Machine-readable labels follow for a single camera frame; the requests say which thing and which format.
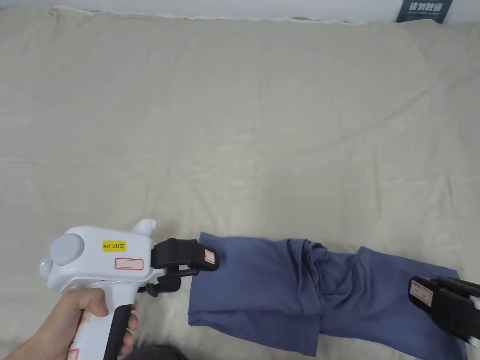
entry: blue cloth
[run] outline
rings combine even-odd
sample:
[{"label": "blue cloth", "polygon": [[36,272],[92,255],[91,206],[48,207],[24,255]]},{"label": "blue cloth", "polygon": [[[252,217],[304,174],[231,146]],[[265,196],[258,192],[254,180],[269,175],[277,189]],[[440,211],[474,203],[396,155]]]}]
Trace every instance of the blue cloth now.
[{"label": "blue cloth", "polygon": [[335,253],[305,239],[201,233],[220,268],[192,280],[189,324],[315,356],[319,334],[385,344],[422,360],[466,360],[465,344],[408,299],[412,276],[455,270],[360,248]]}]

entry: black grip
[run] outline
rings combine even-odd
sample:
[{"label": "black grip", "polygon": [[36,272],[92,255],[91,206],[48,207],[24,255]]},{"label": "black grip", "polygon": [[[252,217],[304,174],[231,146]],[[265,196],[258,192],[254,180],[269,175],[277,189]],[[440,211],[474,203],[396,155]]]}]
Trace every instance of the black grip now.
[{"label": "black grip", "polygon": [[131,305],[122,305],[115,309],[103,360],[117,360],[131,312]]}]

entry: round knob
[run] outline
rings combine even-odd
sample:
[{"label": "round knob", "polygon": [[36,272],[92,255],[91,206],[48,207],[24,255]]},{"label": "round knob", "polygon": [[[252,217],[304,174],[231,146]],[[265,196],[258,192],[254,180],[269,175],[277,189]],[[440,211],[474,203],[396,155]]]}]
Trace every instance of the round knob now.
[{"label": "round knob", "polygon": [[83,239],[76,234],[63,234],[50,246],[50,259],[57,265],[70,264],[84,252]]},{"label": "round knob", "polygon": [[47,281],[48,277],[50,276],[50,272],[52,271],[52,265],[53,263],[49,257],[44,257],[40,263],[40,276],[45,281]]}]

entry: red-bordered label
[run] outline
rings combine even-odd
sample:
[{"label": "red-bordered label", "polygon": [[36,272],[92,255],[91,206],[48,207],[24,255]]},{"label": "red-bordered label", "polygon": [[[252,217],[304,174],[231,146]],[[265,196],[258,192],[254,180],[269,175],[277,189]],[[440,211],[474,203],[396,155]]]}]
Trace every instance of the red-bordered label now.
[{"label": "red-bordered label", "polygon": [[424,302],[428,306],[432,306],[433,291],[426,288],[416,281],[412,281],[410,285],[410,294],[415,296],[418,300]]},{"label": "red-bordered label", "polygon": [[79,349],[70,350],[67,355],[67,360],[77,360]]},{"label": "red-bordered label", "polygon": [[215,265],[215,254],[211,251],[205,250],[205,261]]},{"label": "red-bordered label", "polygon": [[118,257],[115,259],[115,268],[117,270],[143,270],[143,259],[128,259]]}]

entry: dark blue sign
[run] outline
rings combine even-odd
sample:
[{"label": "dark blue sign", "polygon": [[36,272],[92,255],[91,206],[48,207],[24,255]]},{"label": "dark blue sign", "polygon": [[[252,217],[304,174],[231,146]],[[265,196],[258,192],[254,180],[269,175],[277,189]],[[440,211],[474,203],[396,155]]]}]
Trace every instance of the dark blue sign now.
[{"label": "dark blue sign", "polygon": [[450,5],[452,5],[452,0],[403,0],[396,22],[432,19],[441,24],[445,20]]}]

